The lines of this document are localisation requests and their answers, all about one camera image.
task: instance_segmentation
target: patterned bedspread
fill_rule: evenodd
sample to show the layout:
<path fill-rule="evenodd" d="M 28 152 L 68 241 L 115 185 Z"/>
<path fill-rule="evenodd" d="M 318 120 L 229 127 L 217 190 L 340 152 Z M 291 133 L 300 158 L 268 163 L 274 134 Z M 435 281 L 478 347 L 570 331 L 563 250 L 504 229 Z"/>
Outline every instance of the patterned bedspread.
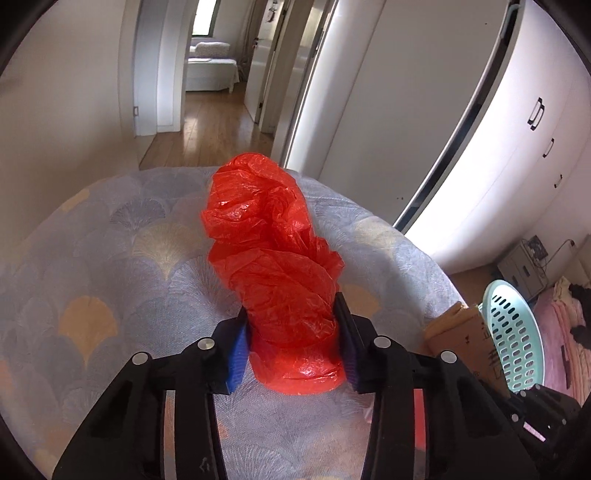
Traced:
<path fill-rule="evenodd" d="M 199 219 L 214 172 L 157 168 L 95 183 L 0 266 L 0 413 L 48 477 L 133 353 L 178 353 L 237 314 L 234 293 L 207 263 L 212 243 Z M 385 222 L 294 176 L 317 233 L 346 263 L 340 286 L 353 313 L 406 348 L 419 347 L 425 324 L 460 300 L 449 279 Z M 281 395 L 247 368 L 234 395 L 216 397 L 229 478 L 358 479 L 371 402 L 348 385 Z M 169 415 L 167 466 L 172 428 Z"/>

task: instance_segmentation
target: door handle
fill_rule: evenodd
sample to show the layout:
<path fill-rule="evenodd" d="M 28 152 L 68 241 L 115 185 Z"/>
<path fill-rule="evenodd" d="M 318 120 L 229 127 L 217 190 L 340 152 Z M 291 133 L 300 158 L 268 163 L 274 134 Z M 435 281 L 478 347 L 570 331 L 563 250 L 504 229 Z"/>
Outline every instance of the door handle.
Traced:
<path fill-rule="evenodd" d="M 552 140 L 550 140 L 550 145 L 548 145 L 548 150 L 546 150 L 546 153 L 544 155 L 542 155 L 542 158 L 546 158 L 548 155 L 550 155 L 550 152 L 552 151 L 553 148 L 554 148 L 554 138 Z"/>
<path fill-rule="evenodd" d="M 535 131 L 535 129 L 540 126 L 540 122 L 542 121 L 545 112 L 546 107 L 544 106 L 544 101 L 540 97 L 535 103 L 534 110 L 531 112 L 530 118 L 527 121 L 527 124 L 530 126 L 532 131 Z"/>

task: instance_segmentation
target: pillow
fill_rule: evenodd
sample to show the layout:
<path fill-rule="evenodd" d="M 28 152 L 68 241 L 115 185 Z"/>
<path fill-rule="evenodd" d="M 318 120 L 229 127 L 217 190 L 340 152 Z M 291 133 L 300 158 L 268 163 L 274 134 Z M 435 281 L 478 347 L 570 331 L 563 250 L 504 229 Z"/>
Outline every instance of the pillow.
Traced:
<path fill-rule="evenodd" d="M 230 55 L 230 44 L 211 41 L 211 42 L 199 42 L 195 46 L 195 56 L 199 59 L 226 59 Z"/>

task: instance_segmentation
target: white door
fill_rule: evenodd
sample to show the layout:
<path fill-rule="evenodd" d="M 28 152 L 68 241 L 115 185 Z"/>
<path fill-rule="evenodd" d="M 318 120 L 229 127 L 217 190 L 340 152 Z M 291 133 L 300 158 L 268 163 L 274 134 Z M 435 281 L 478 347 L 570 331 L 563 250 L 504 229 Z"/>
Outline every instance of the white door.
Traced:
<path fill-rule="evenodd" d="M 265 96 L 265 86 L 271 67 L 272 53 L 277 45 L 284 11 L 290 0 L 268 0 L 259 34 L 255 40 L 255 51 L 252 55 L 244 105 L 255 123 L 261 116 L 262 101 Z"/>

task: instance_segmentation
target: white bed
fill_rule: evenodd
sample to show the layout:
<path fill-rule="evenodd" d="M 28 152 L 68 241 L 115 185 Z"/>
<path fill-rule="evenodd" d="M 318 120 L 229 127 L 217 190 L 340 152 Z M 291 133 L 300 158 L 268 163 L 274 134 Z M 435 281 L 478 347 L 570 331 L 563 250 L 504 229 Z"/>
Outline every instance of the white bed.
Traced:
<path fill-rule="evenodd" d="M 238 67 L 234 59 L 189 59 L 186 91 L 234 90 L 238 83 Z"/>

